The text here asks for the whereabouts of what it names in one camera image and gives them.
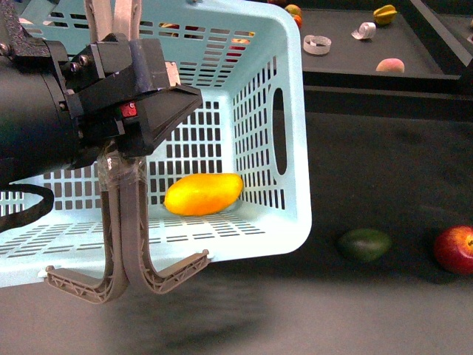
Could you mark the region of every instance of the green avocado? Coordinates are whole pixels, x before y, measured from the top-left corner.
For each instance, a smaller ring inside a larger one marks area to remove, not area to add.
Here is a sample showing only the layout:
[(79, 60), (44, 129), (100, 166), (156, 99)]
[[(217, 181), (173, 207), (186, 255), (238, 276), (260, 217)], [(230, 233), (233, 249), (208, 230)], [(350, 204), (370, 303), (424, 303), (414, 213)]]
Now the green avocado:
[(368, 263), (391, 248), (391, 237), (375, 229), (354, 229), (337, 240), (337, 249), (348, 260)]

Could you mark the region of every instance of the red apple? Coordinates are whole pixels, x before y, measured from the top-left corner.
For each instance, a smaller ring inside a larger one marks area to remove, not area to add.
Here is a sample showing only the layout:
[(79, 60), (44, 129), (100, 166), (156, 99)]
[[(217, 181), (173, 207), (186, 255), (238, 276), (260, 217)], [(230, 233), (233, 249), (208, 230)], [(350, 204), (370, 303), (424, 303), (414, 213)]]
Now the red apple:
[(455, 274), (473, 274), (473, 227), (455, 226), (437, 237), (434, 243), (437, 261)]

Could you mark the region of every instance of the toy fruit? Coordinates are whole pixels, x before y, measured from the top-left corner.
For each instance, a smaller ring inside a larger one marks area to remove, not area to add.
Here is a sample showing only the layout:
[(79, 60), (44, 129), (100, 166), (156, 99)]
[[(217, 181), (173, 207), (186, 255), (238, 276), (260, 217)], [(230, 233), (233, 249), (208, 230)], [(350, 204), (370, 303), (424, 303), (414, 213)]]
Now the toy fruit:
[(287, 4), (287, 0), (268, 0), (268, 4), (284, 7)]
[(404, 63), (401, 59), (388, 58), (379, 62), (377, 72), (404, 72)]
[(203, 216), (222, 211), (234, 203), (243, 189), (237, 174), (192, 174), (166, 192), (164, 206), (181, 216)]
[(292, 15), (292, 17), (294, 18), (294, 21), (297, 23), (297, 27), (299, 29), (302, 28), (302, 17), (299, 16), (299, 15)]
[(367, 263), (391, 248), (389, 235), (375, 229), (354, 229), (337, 240), (337, 249), (348, 260)]
[(450, 272), (473, 274), (473, 227), (455, 226), (445, 230), (434, 242), (434, 255)]
[(386, 5), (375, 10), (372, 14), (375, 18), (376, 24), (384, 25), (390, 24), (392, 21), (394, 21), (394, 18), (396, 17), (398, 12), (396, 11), (394, 6)]
[(284, 8), (284, 10), (288, 11), (291, 15), (298, 15), (302, 17), (302, 10), (297, 5), (288, 5)]

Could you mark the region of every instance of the starfruit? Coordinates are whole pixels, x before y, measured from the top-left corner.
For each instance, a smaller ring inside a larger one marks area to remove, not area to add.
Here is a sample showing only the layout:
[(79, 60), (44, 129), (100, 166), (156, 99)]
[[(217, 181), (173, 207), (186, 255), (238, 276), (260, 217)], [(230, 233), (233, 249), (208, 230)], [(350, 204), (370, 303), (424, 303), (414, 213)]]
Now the starfruit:
[(392, 5), (386, 5), (375, 10), (372, 14), (376, 24), (390, 24), (397, 15), (396, 8)]

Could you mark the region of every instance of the yellow mango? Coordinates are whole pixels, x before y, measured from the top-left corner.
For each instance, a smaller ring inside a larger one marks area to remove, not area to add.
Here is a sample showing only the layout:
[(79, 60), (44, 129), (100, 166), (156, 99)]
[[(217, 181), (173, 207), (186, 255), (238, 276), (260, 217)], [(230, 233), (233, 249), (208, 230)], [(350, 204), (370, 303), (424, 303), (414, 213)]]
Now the yellow mango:
[(242, 190), (243, 180), (238, 174), (192, 174), (168, 189), (164, 206), (180, 216), (204, 216), (229, 207)]
[(397, 11), (394, 6), (386, 5), (375, 10), (372, 14), (375, 18), (376, 24), (390, 24), (394, 21), (394, 18), (397, 15)]

